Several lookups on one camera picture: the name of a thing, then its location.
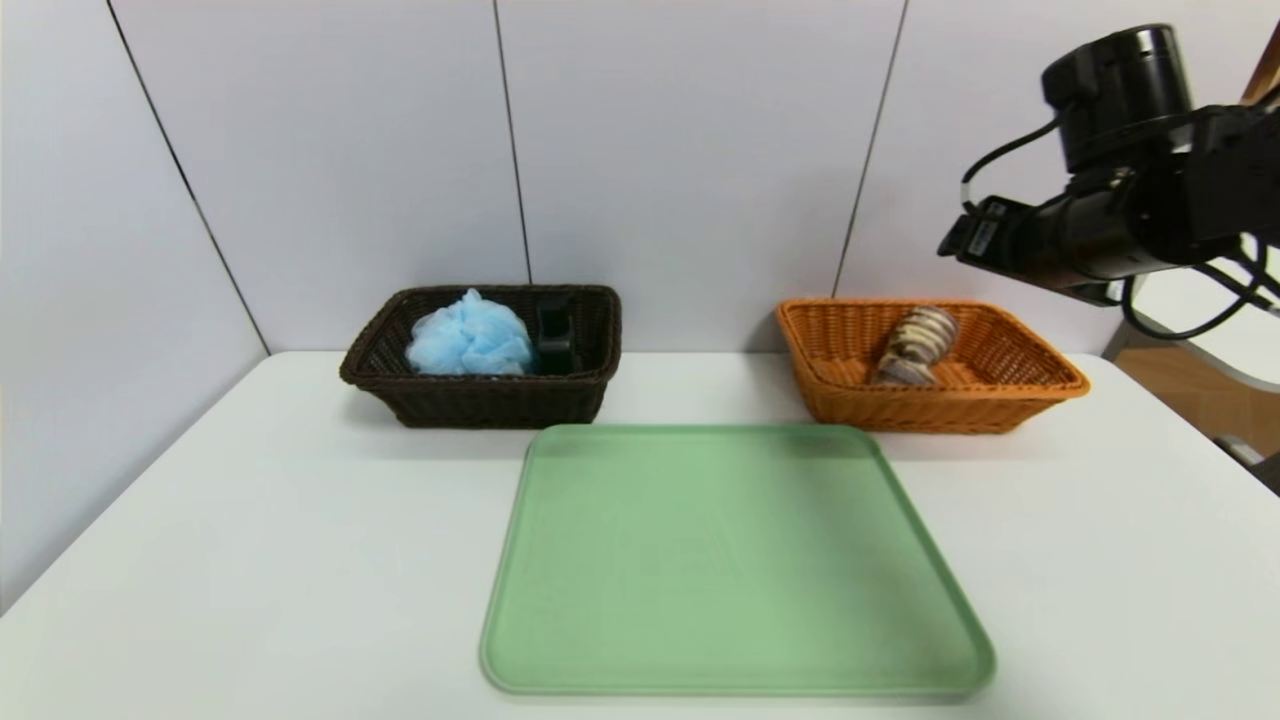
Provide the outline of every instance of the black object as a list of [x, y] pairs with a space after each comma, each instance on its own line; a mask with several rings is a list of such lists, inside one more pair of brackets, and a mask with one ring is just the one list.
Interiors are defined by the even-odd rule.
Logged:
[[[965, 215], [938, 255], [1092, 302], [1121, 305], [1139, 331], [1185, 340], [1252, 304], [1275, 311], [1260, 287], [1266, 245], [1280, 245], [1280, 113], [1267, 102], [1190, 110], [1170, 26], [1142, 26], [1084, 45], [1041, 77], [1055, 118], [987, 154], [961, 179]], [[992, 160], [1059, 131], [1064, 192], [1041, 205], [968, 200], [968, 183]], [[1242, 233], [1258, 241], [1245, 255]], [[1226, 258], [1244, 286], [1207, 263]], [[1133, 278], [1192, 266], [1239, 296], [1199, 328], [1165, 333], [1133, 313]]]
[[568, 311], [567, 295], [548, 295], [538, 301], [534, 348], [539, 375], [567, 375], [581, 369], [573, 348], [573, 315]]
[[[420, 375], [404, 359], [413, 323], [475, 287], [525, 327], [543, 299], [563, 297], [579, 372], [547, 375]], [[622, 355], [622, 301], [605, 286], [444, 286], [397, 292], [365, 325], [339, 375], [378, 396], [410, 428], [547, 428], [590, 423]]]

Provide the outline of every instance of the plastic tray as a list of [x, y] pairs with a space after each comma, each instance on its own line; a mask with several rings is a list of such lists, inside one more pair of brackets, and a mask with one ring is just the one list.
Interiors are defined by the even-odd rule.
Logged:
[[837, 425], [562, 425], [481, 639], [499, 688], [964, 696], [995, 652], [879, 448]]

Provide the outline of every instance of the white table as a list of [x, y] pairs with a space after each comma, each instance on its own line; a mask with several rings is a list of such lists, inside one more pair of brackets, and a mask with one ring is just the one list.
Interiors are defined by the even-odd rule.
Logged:
[[[1280, 247], [1271, 249], [1267, 259], [1267, 270], [1280, 277]], [[1234, 263], [1217, 260], [1213, 264], [1240, 282], [1248, 282], [1248, 275]], [[1230, 291], [1201, 273], [1179, 268], [1147, 275], [1134, 295], [1134, 310], [1157, 328], [1180, 332], [1217, 315], [1234, 299]], [[1245, 305], [1230, 320], [1184, 342], [1242, 383], [1280, 392], [1280, 318]]]
[[[1280, 501], [1097, 357], [1002, 437], [881, 436], [997, 648], [961, 705], [521, 698], [480, 628], [529, 432], [262, 363], [0, 618], [0, 717], [1274, 719]], [[627, 355], [600, 421], [808, 416], [781, 356]]]

